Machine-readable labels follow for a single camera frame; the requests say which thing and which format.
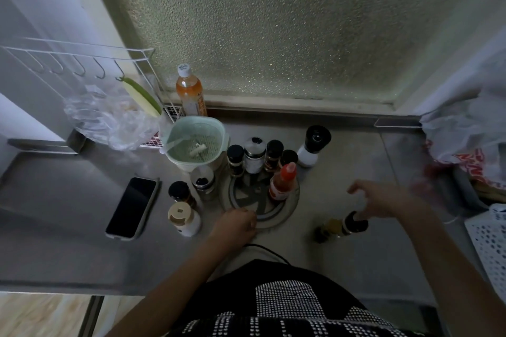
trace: left arm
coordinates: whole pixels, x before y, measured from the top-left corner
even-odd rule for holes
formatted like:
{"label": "left arm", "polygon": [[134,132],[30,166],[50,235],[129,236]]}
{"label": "left arm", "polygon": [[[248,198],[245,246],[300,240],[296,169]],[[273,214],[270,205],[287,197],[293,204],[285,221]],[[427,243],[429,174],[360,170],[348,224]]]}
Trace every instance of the left arm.
{"label": "left arm", "polygon": [[166,334],[193,293],[205,283],[229,253],[256,234],[252,211],[225,212],[195,254],[139,302],[106,337],[159,337]]}

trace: textured glass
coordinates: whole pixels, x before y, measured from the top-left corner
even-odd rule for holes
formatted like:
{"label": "textured glass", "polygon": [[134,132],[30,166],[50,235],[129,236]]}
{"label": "textured glass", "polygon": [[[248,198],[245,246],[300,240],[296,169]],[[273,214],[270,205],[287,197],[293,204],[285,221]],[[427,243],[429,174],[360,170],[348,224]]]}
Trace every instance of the textured glass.
{"label": "textured glass", "polygon": [[[172,84],[176,65],[188,62],[206,90],[392,102],[412,82],[404,75],[467,1],[120,2],[143,44],[156,48],[155,63]],[[434,61],[449,55],[479,21],[461,20],[450,43],[429,55]]]}

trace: phone case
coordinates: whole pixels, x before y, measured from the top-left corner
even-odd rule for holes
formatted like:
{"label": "phone case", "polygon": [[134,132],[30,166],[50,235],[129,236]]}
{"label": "phone case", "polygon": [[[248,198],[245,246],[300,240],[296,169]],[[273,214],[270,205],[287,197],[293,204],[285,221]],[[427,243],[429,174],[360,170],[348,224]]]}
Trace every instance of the phone case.
{"label": "phone case", "polygon": [[144,177],[139,177],[139,176],[134,176],[134,177],[136,177],[138,179],[155,181],[156,185],[155,185],[155,188],[153,189],[153,193],[151,194],[151,197],[148,200],[148,204],[146,205],[146,208],[144,209],[144,213],[142,213],[141,221],[139,221],[139,225],[137,226],[134,236],[133,237],[123,237],[123,236],[119,236],[117,234],[110,234],[110,233],[105,232],[105,235],[109,238],[115,238],[115,239],[119,239],[121,241],[132,241],[132,240],[136,239],[137,237],[139,237],[139,235],[142,233],[142,230],[144,229],[144,224],[146,223],[146,219],[148,217],[149,211],[151,210],[151,207],[153,206],[153,203],[156,198],[156,194],[158,193],[158,190],[160,188],[160,179],[159,178],[146,179]]}

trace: colander handle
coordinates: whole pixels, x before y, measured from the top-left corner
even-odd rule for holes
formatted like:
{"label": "colander handle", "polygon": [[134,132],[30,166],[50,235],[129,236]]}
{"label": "colander handle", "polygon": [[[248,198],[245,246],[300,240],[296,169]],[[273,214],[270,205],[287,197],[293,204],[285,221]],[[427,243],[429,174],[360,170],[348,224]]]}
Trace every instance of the colander handle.
{"label": "colander handle", "polygon": [[222,149],[220,150],[220,153],[228,149],[229,142],[230,142],[230,135],[225,132],[225,135],[223,136]]}

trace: black cord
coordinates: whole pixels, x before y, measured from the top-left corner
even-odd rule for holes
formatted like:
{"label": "black cord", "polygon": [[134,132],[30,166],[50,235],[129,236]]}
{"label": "black cord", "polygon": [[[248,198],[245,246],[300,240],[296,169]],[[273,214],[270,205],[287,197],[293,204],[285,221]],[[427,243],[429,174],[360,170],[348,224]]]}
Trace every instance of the black cord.
{"label": "black cord", "polygon": [[279,257],[279,258],[280,258],[280,259],[282,259],[282,260],[283,260],[283,261],[284,261],[287,265],[290,265],[290,266],[291,266],[291,264],[288,262],[288,260],[287,260],[285,257],[283,257],[283,256],[281,256],[281,255],[279,255],[279,254],[277,254],[277,253],[276,253],[276,252],[274,252],[274,251],[271,251],[269,248],[267,248],[267,247],[265,247],[265,246],[263,246],[263,245],[260,245],[260,244],[244,244],[244,247],[247,247],[247,246],[256,246],[256,247],[258,247],[258,248],[262,248],[262,249],[264,249],[264,250],[266,250],[266,251],[268,251],[268,252],[272,253],[272,254],[273,254],[273,255],[275,255],[276,257]]}

